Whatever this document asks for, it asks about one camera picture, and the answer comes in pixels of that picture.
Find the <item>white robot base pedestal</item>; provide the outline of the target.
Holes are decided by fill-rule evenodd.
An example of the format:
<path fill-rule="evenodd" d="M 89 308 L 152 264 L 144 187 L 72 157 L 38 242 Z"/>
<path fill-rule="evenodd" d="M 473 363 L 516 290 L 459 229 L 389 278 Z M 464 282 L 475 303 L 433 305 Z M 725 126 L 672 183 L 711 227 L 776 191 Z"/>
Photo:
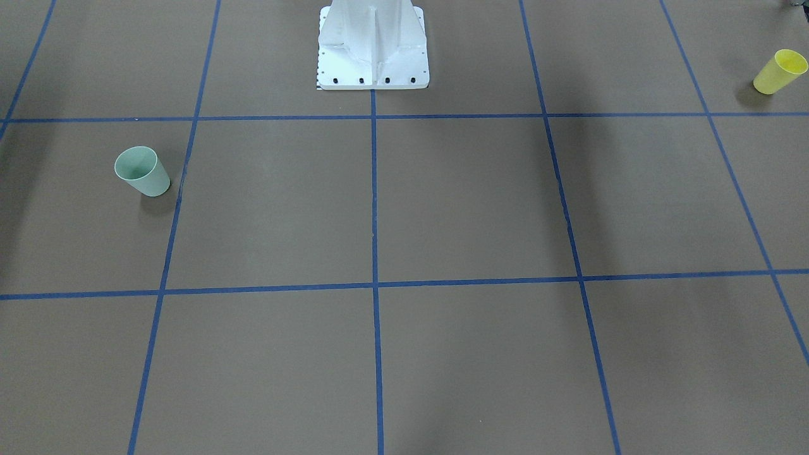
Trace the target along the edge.
<path fill-rule="evenodd" d="M 419 90 L 430 85 L 427 27 L 410 1 L 332 1 L 320 10 L 319 90 Z"/>

